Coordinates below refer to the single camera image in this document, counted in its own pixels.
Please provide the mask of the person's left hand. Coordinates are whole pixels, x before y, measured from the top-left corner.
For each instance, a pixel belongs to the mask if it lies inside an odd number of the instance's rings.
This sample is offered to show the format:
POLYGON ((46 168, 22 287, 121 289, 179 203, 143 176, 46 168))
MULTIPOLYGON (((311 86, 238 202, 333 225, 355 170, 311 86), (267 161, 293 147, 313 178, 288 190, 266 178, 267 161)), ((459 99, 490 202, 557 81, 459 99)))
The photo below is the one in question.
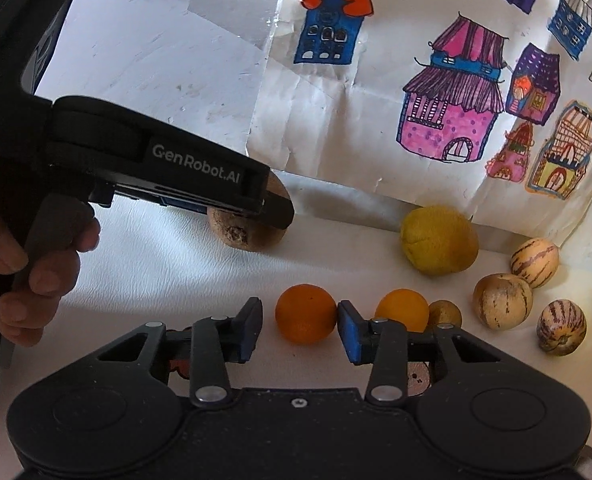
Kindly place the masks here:
POLYGON ((93 218, 69 247, 31 262, 0 217, 0 274, 29 271, 26 285, 0 298, 0 333, 5 339, 22 347, 38 344, 61 299, 75 287, 79 255, 98 246, 100 233, 100 222, 93 218))

